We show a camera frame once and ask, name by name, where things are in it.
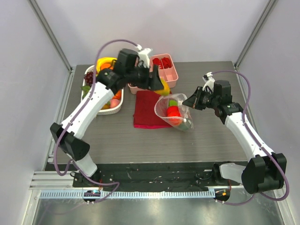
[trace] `plastic bag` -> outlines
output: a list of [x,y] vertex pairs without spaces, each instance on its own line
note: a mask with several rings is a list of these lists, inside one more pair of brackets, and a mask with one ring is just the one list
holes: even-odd
[[193,129],[194,125],[189,108],[182,104],[186,99],[187,96],[185,94],[161,96],[154,106],[154,112],[158,117],[178,130],[187,131]]

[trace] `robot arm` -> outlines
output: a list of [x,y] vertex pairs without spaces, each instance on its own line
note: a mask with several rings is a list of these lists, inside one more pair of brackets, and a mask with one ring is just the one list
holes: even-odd
[[[151,49],[139,50],[139,52],[130,49],[121,50],[114,69],[107,68],[99,72],[92,97],[90,98],[90,90],[71,115],[61,124],[53,123],[50,127],[55,142],[67,128],[60,147],[76,162],[80,170],[94,181],[99,180],[100,173],[89,155],[90,145],[84,142],[82,137],[98,111],[127,83],[133,83],[135,86],[147,90],[164,89],[158,76],[158,67],[154,65],[153,71],[150,72],[149,54]],[[70,123],[77,113],[79,114],[76,119]]]
[[214,109],[215,115],[237,138],[248,160],[246,167],[235,163],[218,166],[219,177],[243,184],[250,194],[282,188],[284,179],[262,147],[275,158],[285,173],[286,158],[284,155],[274,153],[264,143],[246,116],[245,122],[243,122],[243,108],[238,103],[232,102],[231,86],[228,81],[215,81],[212,73],[207,73],[203,79],[206,84],[203,87],[197,87],[195,93],[184,101],[183,105],[197,110]]

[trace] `white wall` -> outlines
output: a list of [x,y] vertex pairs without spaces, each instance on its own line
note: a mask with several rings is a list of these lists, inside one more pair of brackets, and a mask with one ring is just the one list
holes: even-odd
[[0,223],[19,225],[68,75],[25,0],[0,7]]
[[278,1],[240,70],[249,77],[258,131],[287,157],[290,201],[300,221],[300,1]]
[[[37,0],[72,65],[126,38],[174,61],[236,61],[268,0]],[[125,44],[109,47],[116,56]]]

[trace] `pink container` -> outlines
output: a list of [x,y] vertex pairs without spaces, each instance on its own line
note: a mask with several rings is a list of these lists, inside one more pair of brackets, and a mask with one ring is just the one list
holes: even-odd
[[[153,59],[158,58],[161,60],[162,58],[165,57],[170,59],[172,67],[167,69],[160,69],[158,67],[158,74],[161,78],[163,78],[167,82],[170,88],[173,88],[176,86],[176,82],[178,80],[178,74],[173,64],[173,60],[169,54],[153,55],[150,59],[150,66],[151,68],[153,68],[153,61],[152,61]],[[138,87],[132,87],[130,84],[128,84],[128,86],[130,88],[130,92],[134,95],[137,93],[137,91],[143,90]]]

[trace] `red towel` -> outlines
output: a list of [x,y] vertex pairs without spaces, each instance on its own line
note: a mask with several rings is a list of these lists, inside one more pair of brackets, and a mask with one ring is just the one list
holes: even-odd
[[135,113],[133,115],[133,126],[143,129],[157,129],[172,127],[159,118],[154,112],[154,106],[160,95],[149,90],[136,93]]

